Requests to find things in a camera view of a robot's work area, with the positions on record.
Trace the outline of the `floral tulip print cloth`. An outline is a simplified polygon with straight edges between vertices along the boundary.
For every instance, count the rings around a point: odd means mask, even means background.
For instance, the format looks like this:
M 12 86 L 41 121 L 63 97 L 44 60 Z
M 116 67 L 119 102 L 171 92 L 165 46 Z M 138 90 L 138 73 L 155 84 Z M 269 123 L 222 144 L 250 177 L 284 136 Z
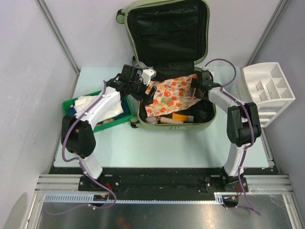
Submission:
M 146 94 L 155 86 L 156 92 L 153 102 L 145 106 L 148 117 L 168 115 L 186 110 L 200 101 L 194 96 L 189 96 L 192 79 L 196 74 L 168 79 L 163 82 L 151 81 Z

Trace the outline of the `orange rabbit print cloth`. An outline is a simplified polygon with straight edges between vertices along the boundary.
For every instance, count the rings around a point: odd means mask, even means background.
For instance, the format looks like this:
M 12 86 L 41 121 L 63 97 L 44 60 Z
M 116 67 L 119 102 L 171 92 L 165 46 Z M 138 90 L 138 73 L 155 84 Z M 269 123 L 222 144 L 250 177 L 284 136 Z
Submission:
M 114 118 L 106 119 L 106 120 L 104 120 L 104 121 L 102 121 L 102 122 L 99 122 L 99 123 L 97 124 L 97 126 L 105 125 L 105 124 L 111 123 L 111 122 L 113 122 L 113 121 L 115 121 Z

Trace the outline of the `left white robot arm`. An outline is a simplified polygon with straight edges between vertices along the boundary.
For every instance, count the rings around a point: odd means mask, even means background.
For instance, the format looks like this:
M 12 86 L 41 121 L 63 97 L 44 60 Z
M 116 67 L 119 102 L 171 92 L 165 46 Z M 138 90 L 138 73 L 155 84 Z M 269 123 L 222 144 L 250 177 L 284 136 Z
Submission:
M 64 155 L 65 150 L 74 154 L 85 175 L 90 177 L 88 184 L 94 190 L 99 191 L 105 186 L 105 178 L 100 176 L 102 166 L 94 152 L 94 128 L 111 108 L 129 95 L 144 105 L 151 104 L 156 87 L 149 88 L 149 83 L 156 75 L 151 67 L 124 65 L 120 73 L 104 82 L 103 90 L 85 108 L 75 115 L 63 117 L 62 158 L 69 161 Z

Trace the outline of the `navy blue cloth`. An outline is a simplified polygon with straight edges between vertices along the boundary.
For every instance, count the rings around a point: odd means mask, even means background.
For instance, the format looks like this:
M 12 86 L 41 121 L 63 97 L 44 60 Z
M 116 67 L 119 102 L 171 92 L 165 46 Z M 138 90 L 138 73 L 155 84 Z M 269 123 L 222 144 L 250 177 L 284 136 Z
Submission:
M 121 101 L 122 103 L 122 107 L 123 107 L 123 110 L 124 112 L 118 116 L 116 116 L 114 119 L 117 120 L 117 119 L 120 119 L 120 118 L 123 118 L 125 115 L 127 115 L 129 113 L 129 107 L 127 105 L 127 102 L 125 100 Z M 73 107 L 73 103 L 72 105 L 70 105 L 70 107 L 68 108 L 68 114 L 69 115 L 74 115 L 76 114 L 76 111 L 74 110 L 74 107 Z

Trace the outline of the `white cloth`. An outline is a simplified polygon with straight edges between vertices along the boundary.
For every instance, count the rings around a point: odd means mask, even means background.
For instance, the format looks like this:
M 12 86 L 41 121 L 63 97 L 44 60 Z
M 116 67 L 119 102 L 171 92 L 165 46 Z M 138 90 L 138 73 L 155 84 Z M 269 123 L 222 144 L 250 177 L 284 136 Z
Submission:
M 87 107 L 97 96 L 80 96 L 77 100 L 73 102 L 73 107 L 76 112 L 79 112 L 83 110 L 85 107 Z M 106 114 L 100 119 L 100 122 L 115 118 L 118 115 L 121 115 L 124 112 L 122 103 L 118 102 L 116 105 L 114 105 L 109 111 L 106 112 Z

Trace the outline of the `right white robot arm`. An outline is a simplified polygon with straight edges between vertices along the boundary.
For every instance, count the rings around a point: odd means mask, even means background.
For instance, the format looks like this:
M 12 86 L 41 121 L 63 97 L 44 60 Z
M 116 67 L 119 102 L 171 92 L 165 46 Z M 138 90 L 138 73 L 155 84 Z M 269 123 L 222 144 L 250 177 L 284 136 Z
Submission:
M 212 70 L 202 70 L 192 79 L 189 93 L 217 105 L 227 114 L 226 132 L 231 145 L 222 167 L 220 187 L 232 191 L 242 179 L 247 151 L 260 137 L 261 125 L 257 105 L 237 99 L 215 83 L 212 76 Z

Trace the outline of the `olive green hard-shell suitcase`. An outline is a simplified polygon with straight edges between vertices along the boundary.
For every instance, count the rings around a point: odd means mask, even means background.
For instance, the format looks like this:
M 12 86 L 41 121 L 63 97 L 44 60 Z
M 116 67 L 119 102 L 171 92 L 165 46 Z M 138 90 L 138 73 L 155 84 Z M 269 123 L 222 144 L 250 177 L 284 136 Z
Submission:
M 116 20 L 126 26 L 133 65 L 151 67 L 157 75 L 151 81 L 163 82 L 201 73 L 197 67 L 208 54 L 210 10 L 203 0 L 139 0 L 117 12 Z M 193 123 L 146 123 L 145 106 L 138 102 L 133 128 L 150 130 L 206 129 L 216 116 L 215 104 L 201 100 L 176 114 L 192 115 Z M 161 115 L 172 118 L 173 113 Z

